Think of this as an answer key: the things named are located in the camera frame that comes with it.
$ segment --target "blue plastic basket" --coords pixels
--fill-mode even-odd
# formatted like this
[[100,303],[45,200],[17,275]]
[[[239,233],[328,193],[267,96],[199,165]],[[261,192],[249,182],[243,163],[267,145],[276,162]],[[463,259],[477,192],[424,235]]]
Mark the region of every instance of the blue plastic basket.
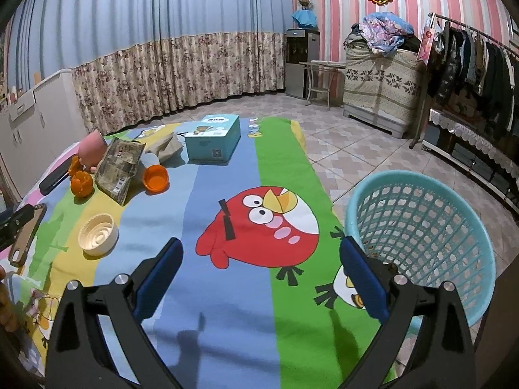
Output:
[[[384,171],[354,190],[344,221],[368,256],[393,262],[413,283],[458,289],[469,326],[489,306],[496,280],[494,250],[474,210],[455,191],[423,174]],[[421,317],[409,331],[417,334]]]

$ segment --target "cream plastic bowl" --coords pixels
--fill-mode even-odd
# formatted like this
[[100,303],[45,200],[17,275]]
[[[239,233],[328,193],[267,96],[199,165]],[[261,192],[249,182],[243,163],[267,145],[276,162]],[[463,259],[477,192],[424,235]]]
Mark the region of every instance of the cream plastic bowl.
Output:
[[95,215],[80,229],[78,242],[89,256],[102,256],[115,245],[119,229],[109,214]]

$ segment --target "red bird cartoon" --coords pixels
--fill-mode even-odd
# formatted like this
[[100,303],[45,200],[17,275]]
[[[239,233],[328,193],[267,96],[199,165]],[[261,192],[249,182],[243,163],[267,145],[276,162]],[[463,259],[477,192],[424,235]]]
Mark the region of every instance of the red bird cartoon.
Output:
[[228,201],[196,243],[196,253],[210,254],[213,265],[227,269],[229,258],[255,266],[281,267],[277,279],[297,285],[296,267],[316,250],[317,219],[305,201],[282,187],[256,187]]

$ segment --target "colorful blanket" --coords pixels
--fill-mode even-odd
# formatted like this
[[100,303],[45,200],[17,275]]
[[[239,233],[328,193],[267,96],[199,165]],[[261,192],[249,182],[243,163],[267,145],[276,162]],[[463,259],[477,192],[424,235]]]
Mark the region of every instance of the colorful blanket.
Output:
[[[44,370],[69,280],[106,284],[157,255],[175,236],[184,261],[142,326],[186,389],[331,389],[346,378],[378,322],[362,309],[340,267],[341,223],[306,158],[297,122],[265,118],[252,134],[248,120],[240,123],[241,139],[228,165],[192,164],[183,150],[181,159],[165,164],[170,188],[162,194],[135,186],[119,206],[96,189],[76,203],[66,180],[46,197],[37,190],[26,197],[25,203],[47,204],[45,218],[25,266],[13,270],[5,252],[0,264],[9,270],[6,284],[24,317],[21,358],[28,367]],[[119,137],[150,144],[192,126],[170,124]],[[72,146],[60,159],[76,150]],[[77,234],[102,212],[115,218],[120,236],[105,257],[87,258]],[[230,226],[224,226],[224,215]],[[134,380],[110,320],[101,324],[118,371]]]

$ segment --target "floral curtain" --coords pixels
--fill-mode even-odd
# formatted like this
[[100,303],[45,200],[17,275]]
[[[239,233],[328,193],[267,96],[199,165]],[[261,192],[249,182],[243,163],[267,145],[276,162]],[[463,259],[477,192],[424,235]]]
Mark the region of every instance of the floral curtain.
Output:
[[202,102],[284,88],[283,33],[182,36],[134,45],[73,69],[90,130],[103,134]]

